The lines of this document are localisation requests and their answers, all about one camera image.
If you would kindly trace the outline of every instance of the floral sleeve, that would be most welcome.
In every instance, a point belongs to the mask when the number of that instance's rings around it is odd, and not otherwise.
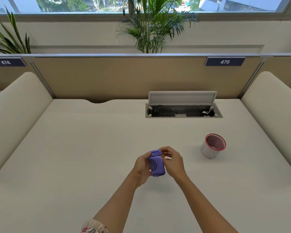
[[[110,233],[100,222],[90,219],[82,225],[81,233]]]

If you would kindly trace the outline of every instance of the number sign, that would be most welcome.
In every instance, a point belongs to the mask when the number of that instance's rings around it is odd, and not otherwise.
[[[246,57],[208,57],[205,66],[242,66]]]
[[[22,58],[0,58],[0,67],[26,67]]]

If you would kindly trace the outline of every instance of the red rim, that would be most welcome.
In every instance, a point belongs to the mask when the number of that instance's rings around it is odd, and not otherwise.
[[[217,149],[215,149],[215,148],[212,148],[212,147],[208,144],[208,142],[207,142],[207,137],[209,137],[210,135],[216,135],[216,136],[220,137],[220,138],[224,141],[224,143],[225,143],[225,147],[224,147],[223,149],[220,149],[220,150],[217,150]],[[213,150],[216,150],[216,151],[222,151],[222,150],[224,150],[224,149],[226,148],[226,141],[224,140],[223,137],[221,137],[220,135],[218,135],[218,134],[216,134],[216,133],[210,133],[210,134],[208,134],[208,135],[205,137],[205,143],[208,145],[208,147],[209,147],[210,149],[213,149]]]

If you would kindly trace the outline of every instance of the purple case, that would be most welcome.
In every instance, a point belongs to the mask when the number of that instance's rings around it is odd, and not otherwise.
[[[161,157],[162,152],[160,150],[152,150],[151,155],[149,157],[150,168],[152,172],[152,176],[163,176],[165,175],[165,167]]]

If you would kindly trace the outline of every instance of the person's left hand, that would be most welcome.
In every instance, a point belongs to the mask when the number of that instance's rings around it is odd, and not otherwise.
[[[150,164],[148,157],[150,157],[151,151],[148,153],[145,153],[142,156],[139,156],[135,162],[135,166],[132,169],[132,172],[134,174],[137,174],[138,178],[138,186],[141,186],[148,180],[149,176],[152,176],[152,173],[150,171]]]

